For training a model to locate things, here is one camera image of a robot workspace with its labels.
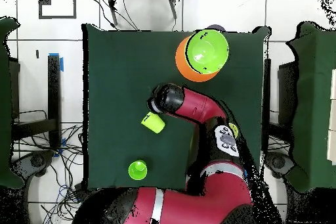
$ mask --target chair wheel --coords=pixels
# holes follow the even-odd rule
[[[46,169],[46,168],[45,168],[45,169],[42,169],[40,172],[37,172],[37,173],[35,174],[35,177],[40,178],[40,177],[42,177],[44,174],[46,174],[46,172],[47,172],[47,169]]]
[[[274,172],[274,171],[272,171],[272,176],[276,179],[281,179],[282,178],[282,175],[280,173]]]

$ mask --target tangled wires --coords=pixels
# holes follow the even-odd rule
[[[76,193],[78,190],[73,188],[74,177],[71,173],[71,167],[75,164],[76,166],[82,166],[83,163],[77,162],[77,156],[83,155],[81,146],[71,145],[69,143],[70,139],[77,134],[79,142],[83,144],[82,133],[78,133],[82,128],[82,125],[74,125],[72,127],[62,129],[62,136],[70,132],[67,139],[62,141],[62,146],[58,150],[54,150],[50,147],[49,140],[43,133],[42,136],[34,135],[31,138],[32,143],[27,142],[27,139],[21,139],[19,142],[21,145],[33,146],[38,149],[43,150],[53,150],[55,154],[62,160],[64,165],[64,184],[59,178],[59,173],[56,171],[54,166],[51,164],[51,168],[56,175],[56,182],[59,186],[58,195],[56,197],[55,205],[47,210],[43,205],[41,207],[47,213],[43,224],[61,224],[62,221],[72,221],[74,218],[75,211],[80,207],[83,199],[78,199]],[[34,149],[20,150],[21,152],[33,152]],[[64,152],[68,151],[70,155],[66,157]]]

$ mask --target floor tile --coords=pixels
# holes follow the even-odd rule
[[[336,131],[336,99],[331,100],[329,129]]]
[[[331,77],[330,99],[336,99],[336,69],[333,70]]]
[[[268,191],[274,204],[287,203],[287,189],[283,179],[276,179],[272,176],[271,171],[265,166],[264,181],[269,186]]]
[[[107,6],[107,3],[108,0],[100,0],[106,18],[113,23],[111,11],[109,6]],[[173,18],[173,13],[168,0],[125,0],[125,6],[131,20],[140,30],[152,30],[158,32],[171,31],[174,27],[175,19]],[[115,8],[119,14],[132,23],[126,13],[123,0],[116,0]],[[182,0],[176,1],[175,10],[177,19],[174,30],[181,31]],[[118,23],[117,29],[133,30],[125,19],[118,14],[115,15]],[[104,18],[102,10],[100,10],[100,27],[104,30],[114,30],[110,23]]]
[[[47,14],[67,15],[71,5],[67,3],[64,9],[61,9],[60,1],[68,2],[69,0],[51,0],[51,6],[43,6],[43,9],[48,9]],[[18,0],[18,21],[21,24],[18,29],[18,38],[82,39],[82,23],[99,24],[98,5],[93,0],[76,0],[76,15],[76,19],[39,19],[38,0]]]
[[[63,58],[61,107],[63,122],[83,121],[83,46],[82,41],[19,41],[20,111],[48,112],[48,55]],[[34,119],[40,114],[26,114]]]
[[[336,162],[336,131],[328,131],[327,159]]]
[[[73,127],[73,124],[63,123],[62,129],[67,129],[69,127]],[[79,129],[74,136],[68,141],[67,145],[70,147],[74,146],[81,146],[81,143],[78,140],[77,134],[81,132],[81,129]],[[62,138],[68,138],[71,133],[71,129],[64,132]],[[32,143],[30,139],[24,139],[24,141],[27,141],[28,143]],[[20,145],[20,148],[27,149],[32,147]],[[62,153],[65,156],[64,161],[67,163],[67,166],[70,167],[70,171],[72,173],[73,177],[73,185],[80,183],[83,180],[83,156],[82,155],[76,155],[72,154],[68,150],[64,150]],[[57,180],[60,183],[60,185],[67,186],[70,185],[69,182],[69,173],[65,171],[64,163],[62,161],[62,158],[60,156],[53,157],[52,158],[52,164],[54,169],[57,172]],[[46,174],[42,177],[33,177],[31,180],[30,188],[28,191],[28,201],[29,202],[56,202],[58,197],[60,186],[58,185],[56,181],[56,173],[52,169],[52,167],[47,168]]]
[[[6,41],[6,44],[9,49],[9,56],[12,58],[18,58],[17,44],[16,41]]]
[[[270,72],[270,109],[273,111],[279,110],[279,81],[278,70],[279,65],[293,62],[295,60],[294,54],[285,43],[268,44],[268,56],[271,59]],[[270,113],[270,121],[278,122],[278,113]]]
[[[270,40],[293,39],[302,21],[313,21],[327,29],[331,27],[319,0],[267,0],[266,25],[272,28]]]
[[[64,212],[63,218],[56,215],[57,207],[55,205],[56,204],[53,203],[28,203],[30,224],[72,224],[72,220],[65,219],[65,217],[71,219],[71,216],[64,208],[62,208],[62,211]],[[75,215],[77,207],[80,205],[72,204],[72,206],[74,208],[72,208],[70,212],[72,215]]]
[[[281,215],[282,221],[285,223],[287,217],[287,205],[276,205]]]
[[[16,0],[0,0],[0,17],[8,16],[16,18]],[[8,39],[16,39],[16,30],[11,32]]]
[[[219,24],[228,32],[264,26],[265,0],[184,0],[184,31]]]

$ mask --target lime green cup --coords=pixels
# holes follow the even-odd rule
[[[144,179],[147,175],[147,165],[143,160],[132,162],[129,166],[129,177],[135,181]]]
[[[141,124],[155,133],[159,133],[165,127],[165,122],[157,114],[151,112],[144,117]]]

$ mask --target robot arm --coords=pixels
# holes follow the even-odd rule
[[[254,224],[240,150],[220,105],[174,84],[158,86],[147,104],[152,112],[184,118],[199,128],[186,191],[119,190],[103,224]]]

